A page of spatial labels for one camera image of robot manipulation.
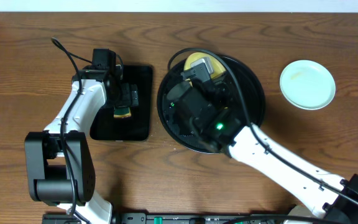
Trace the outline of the green yellow sponge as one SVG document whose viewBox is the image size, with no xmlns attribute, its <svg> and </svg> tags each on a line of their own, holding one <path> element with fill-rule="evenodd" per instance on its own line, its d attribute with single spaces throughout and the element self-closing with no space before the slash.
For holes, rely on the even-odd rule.
<svg viewBox="0 0 358 224">
<path fill-rule="evenodd" d="M 130 118 L 132 116 L 131 109 L 129 107 L 116 108 L 114 110 L 115 119 Z"/>
</svg>

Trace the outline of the yellow plate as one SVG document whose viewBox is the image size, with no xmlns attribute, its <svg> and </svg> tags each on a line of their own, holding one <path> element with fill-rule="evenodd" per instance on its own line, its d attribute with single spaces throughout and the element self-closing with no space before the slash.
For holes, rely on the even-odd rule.
<svg viewBox="0 0 358 224">
<path fill-rule="evenodd" d="M 215 57 L 211 56 L 210 54 L 195 52 L 185 60 L 184 70 L 188 70 L 189 68 L 191 68 L 191 64 L 202 57 L 209 57 L 211 59 L 214 69 L 214 72 L 211 75 L 211 80 L 205 83 L 201 83 L 199 80 L 193 80 L 193 81 L 186 80 L 186 81 L 191 82 L 192 85 L 195 83 L 205 88 L 214 88 L 214 80 L 219 78 L 221 75 L 223 75 L 226 72 L 226 69 L 224 68 L 223 64 Z"/>
</svg>

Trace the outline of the mint plate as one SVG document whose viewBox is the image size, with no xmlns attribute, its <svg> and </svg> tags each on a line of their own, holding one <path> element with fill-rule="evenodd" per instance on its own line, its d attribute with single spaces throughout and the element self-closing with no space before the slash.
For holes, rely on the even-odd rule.
<svg viewBox="0 0 358 224">
<path fill-rule="evenodd" d="M 336 84 L 330 71 L 311 60 L 289 63 L 279 79 L 285 99 L 303 110 L 324 108 L 336 94 Z"/>
</svg>

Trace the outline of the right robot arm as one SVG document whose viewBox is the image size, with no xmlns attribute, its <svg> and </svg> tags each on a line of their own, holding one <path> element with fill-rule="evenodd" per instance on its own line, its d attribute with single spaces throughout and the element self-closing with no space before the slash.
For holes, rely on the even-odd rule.
<svg viewBox="0 0 358 224">
<path fill-rule="evenodd" d="M 253 167 L 299 199 L 316 220 L 358 223 L 358 175 L 329 173 L 279 145 L 261 129 L 265 96 L 256 79 L 218 78 L 207 92 L 180 77 L 164 79 L 158 115 L 185 147 Z"/>
</svg>

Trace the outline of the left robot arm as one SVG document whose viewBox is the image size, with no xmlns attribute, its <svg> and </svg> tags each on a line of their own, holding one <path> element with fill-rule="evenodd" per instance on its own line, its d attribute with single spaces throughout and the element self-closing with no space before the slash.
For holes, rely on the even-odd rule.
<svg viewBox="0 0 358 224">
<path fill-rule="evenodd" d="M 124 67 L 87 66 L 71 81 L 70 96 L 54 120 L 24 141 L 29 195 L 64 209 L 52 223 L 114 223 L 113 205 L 95 190 L 96 173 L 87 138 L 101 109 L 131 106 L 137 90 L 123 81 Z"/>
</svg>

